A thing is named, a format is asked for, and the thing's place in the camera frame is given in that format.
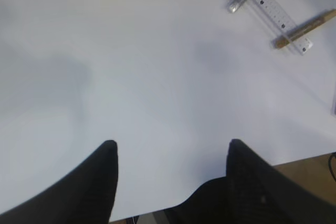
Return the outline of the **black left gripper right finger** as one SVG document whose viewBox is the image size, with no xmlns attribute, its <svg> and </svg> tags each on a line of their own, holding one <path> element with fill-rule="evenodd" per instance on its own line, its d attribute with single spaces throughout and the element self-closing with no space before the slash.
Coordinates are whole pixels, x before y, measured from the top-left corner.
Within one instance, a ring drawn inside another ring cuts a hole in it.
<svg viewBox="0 0 336 224">
<path fill-rule="evenodd" d="M 264 161 L 239 139 L 226 163 L 228 205 L 234 223 L 335 223 L 335 206 Z"/>
</svg>

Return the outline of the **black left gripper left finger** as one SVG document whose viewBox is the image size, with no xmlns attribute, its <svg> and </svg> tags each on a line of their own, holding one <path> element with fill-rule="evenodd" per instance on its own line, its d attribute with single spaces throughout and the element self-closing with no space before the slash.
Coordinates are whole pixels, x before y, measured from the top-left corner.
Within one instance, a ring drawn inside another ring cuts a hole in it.
<svg viewBox="0 0 336 224">
<path fill-rule="evenodd" d="M 108 223 L 118 176 L 118 146 L 108 140 L 57 183 L 1 214 L 1 223 Z"/>
</svg>

